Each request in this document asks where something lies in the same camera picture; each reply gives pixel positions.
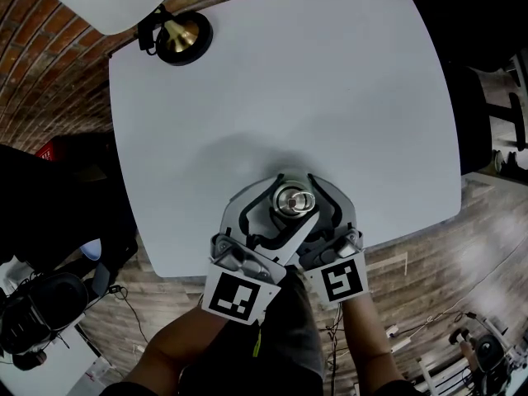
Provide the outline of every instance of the forearm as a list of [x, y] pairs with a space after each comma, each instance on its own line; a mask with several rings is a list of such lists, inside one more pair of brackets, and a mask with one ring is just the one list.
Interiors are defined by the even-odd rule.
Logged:
[[342, 309], [346, 342], [362, 392], [373, 394], [390, 381], [403, 380], [370, 294], [343, 302]]
[[141, 384], [158, 396], [176, 394], [180, 373], [207, 348], [227, 323], [194, 308], [160, 330], [125, 381]]

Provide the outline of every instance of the brick wall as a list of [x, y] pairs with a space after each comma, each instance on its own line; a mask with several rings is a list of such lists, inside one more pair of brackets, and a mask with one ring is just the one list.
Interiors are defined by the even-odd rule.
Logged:
[[[166, 0], [171, 12], [227, 0]], [[58, 134], [111, 130], [103, 36], [57, 0], [0, 0], [0, 143], [34, 153]]]

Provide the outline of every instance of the table top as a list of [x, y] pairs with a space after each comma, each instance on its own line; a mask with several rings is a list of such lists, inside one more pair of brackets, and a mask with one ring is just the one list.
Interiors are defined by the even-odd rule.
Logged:
[[233, 0], [205, 55], [137, 42], [110, 61], [130, 204], [160, 276], [207, 272], [229, 198], [299, 167], [345, 192], [365, 245], [456, 215], [460, 162], [440, 62], [413, 0]]

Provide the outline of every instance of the leg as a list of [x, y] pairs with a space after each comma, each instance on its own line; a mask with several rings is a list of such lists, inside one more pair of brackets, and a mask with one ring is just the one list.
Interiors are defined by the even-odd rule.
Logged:
[[293, 271], [288, 271], [280, 287], [266, 310], [259, 357], [280, 356], [322, 378], [321, 339], [303, 282]]

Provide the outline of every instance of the wooden floor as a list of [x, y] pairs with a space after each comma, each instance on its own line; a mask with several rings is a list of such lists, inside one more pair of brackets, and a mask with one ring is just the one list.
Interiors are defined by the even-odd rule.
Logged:
[[[506, 193], [472, 181], [461, 181], [461, 186], [463, 207], [453, 219], [366, 251], [372, 295], [387, 328], [393, 324], [400, 330], [414, 328], [447, 309], [452, 309], [450, 313], [471, 310], [508, 328], [506, 337], [518, 342], [528, 327], [528, 192]], [[198, 303], [205, 278], [160, 278], [139, 246], [116, 283], [128, 288], [128, 301], [149, 339]], [[331, 325], [335, 311], [323, 310], [317, 295], [310, 294], [310, 298], [319, 327]], [[420, 375], [418, 357], [433, 368], [460, 356], [447, 340], [460, 325], [476, 335], [483, 332], [475, 321], [463, 318], [454, 324], [454, 319], [453, 314], [439, 318], [395, 354], [406, 377]], [[145, 345], [128, 305], [108, 295], [89, 309], [81, 325], [115, 367], [106, 381], [120, 380], [139, 359], [136, 345]], [[338, 349], [345, 349], [338, 352], [342, 356], [337, 359], [337, 394], [350, 394], [356, 374], [345, 353], [344, 336], [338, 336]], [[330, 341], [325, 332], [321, 338], [327, 356]]]

